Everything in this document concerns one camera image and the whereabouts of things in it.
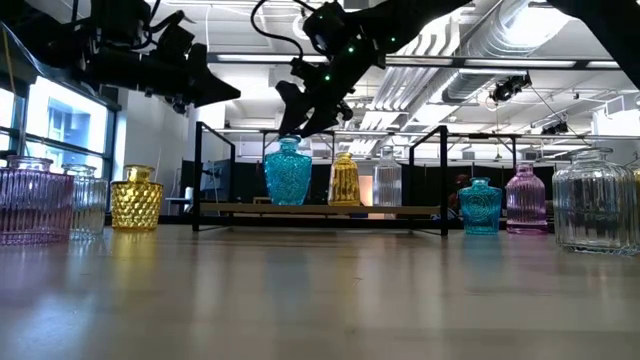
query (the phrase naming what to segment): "pink glass vase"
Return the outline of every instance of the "pink glass vase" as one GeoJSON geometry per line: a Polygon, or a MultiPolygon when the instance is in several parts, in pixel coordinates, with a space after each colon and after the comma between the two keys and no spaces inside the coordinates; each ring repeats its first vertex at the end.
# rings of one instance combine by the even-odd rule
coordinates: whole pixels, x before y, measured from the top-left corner
{"type": "Polygon", "coordinates": [[[547,233],[544,183],[531,164],[520,164],[507,190],[507,231],[515,234],[547,233]]]}
{"type": "Polygon", "coordinates": [[[69,240],[73,177],[52,174],[49,159],[9,156],[0,169],[0,245],[69,240]]]}

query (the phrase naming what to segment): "table surface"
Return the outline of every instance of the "table surface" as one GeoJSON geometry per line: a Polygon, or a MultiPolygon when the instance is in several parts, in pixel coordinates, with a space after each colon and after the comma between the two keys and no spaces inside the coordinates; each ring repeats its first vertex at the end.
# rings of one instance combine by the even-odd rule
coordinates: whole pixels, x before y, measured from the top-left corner
{"type": "Polygon", "coordinates": [[[639,260],[552,237],[161,226],[0,268],[0,359],[640,359],[639,260]]]}

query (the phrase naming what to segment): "teal glass vase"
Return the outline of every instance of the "teal glass vase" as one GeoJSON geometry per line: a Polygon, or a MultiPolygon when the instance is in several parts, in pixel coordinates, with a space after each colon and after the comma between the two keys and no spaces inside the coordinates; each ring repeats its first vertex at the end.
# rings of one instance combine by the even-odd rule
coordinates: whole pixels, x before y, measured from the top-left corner
{"type": "Polygon", "coordinates": [[[264,159],[271,203],[302,205],[311,181],[311,157],[298,152],[298,136],[283,136],[279,142],[280,150],[264,159]]]}
{"type": "Polygon", "coordinates": [[[488,178],[471,179],[471,187],[458,197],[464,230],[470,235],[493,235],[499,230],[502,190],[489,186],[488,178]]]}

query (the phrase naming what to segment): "glass vase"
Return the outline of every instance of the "glass vase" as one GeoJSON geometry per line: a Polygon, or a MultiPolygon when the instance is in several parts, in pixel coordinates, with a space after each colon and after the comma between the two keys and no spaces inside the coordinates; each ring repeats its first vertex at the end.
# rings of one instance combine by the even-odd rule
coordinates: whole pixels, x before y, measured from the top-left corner
{"type": "Polygon", "coordinates": [[[162,206],[162,184],[151,182],[155,170],[145,165],[126,165],[126,181],[111,183],[112,226],[117,230],[155,230],[162,206]]]}
{"type": "Polygon", "coordinates": [[[512,234],[547,233],[544,183],[533,174],[533,165],[520,164],[506,187],[507,231],[512,234]]]}
{"type": "Polygon", "coordinates": [[[638,209],[633,172],[606,160],[613,150],[570,154],[572,165],[553,175],[557,244],[569,251],[631,255],[638,252],[638,209]]]}
{"type": "Polygon", "coordinates": [[[351,160],[351,154],[338,153],[336,161],[331,166],[329,205],[359,206],[360,185],[358,181],[358,165],[351,160]]]}
{"type": "Polygon", "coordinates": [[[302,205],[311,181],[311,157],[298,153],[299,136],[283,136],[280,150],[265,156],[264,174],[271,202],[302,205]]]}
{"type": "Polygon", "coordinates": [[[91,240],[102,235],[107,211],[107,181],[96,179],[96,168],[80,164],[62,165],[73,176],[71,240],[91,240]]]}
{"type": "Polygon", "coordinates": [[[380,161],[373,168],[373,206],[402,206],[402,167],[393,156],[393,146],[380,149],[380,161]]]}
{"type": "Polygon", "coordinates": [[[0,245],[69,240],[73,177],[52,174],[53,161],[9,156],[0,169],[0,245]]]}
{"type": "Polygon", "coordinates": [[[496,234],[500,226],[502,190],[489,186],[489,178],[473,178],[458,193],[464,230],[470,235],[496,234]]]}

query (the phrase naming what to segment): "window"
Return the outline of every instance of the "window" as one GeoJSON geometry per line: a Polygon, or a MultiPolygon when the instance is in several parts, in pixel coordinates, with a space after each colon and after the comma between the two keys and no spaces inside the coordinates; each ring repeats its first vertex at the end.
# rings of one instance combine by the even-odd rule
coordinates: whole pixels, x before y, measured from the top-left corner
{"type": "Polygon", "coordinates": [[[0,89],[0,126],[11,127],[13,119],[13,94],[0,89]]]}
{"type": "Polygon", "coordinates": [[[103,160],[98,156],[85,155],[33,141],[27,141],[26,155],[52,160],[51,172],[54,173],[62,173],[62,165],[72,163],[93,166],[96,168],[96,177],[102,177],[103,160]]]}
{"type": "Polygon", "coordinates": [[[29,90],[27,133],[105,152],[107,108],[45,78],[29,90]]]}

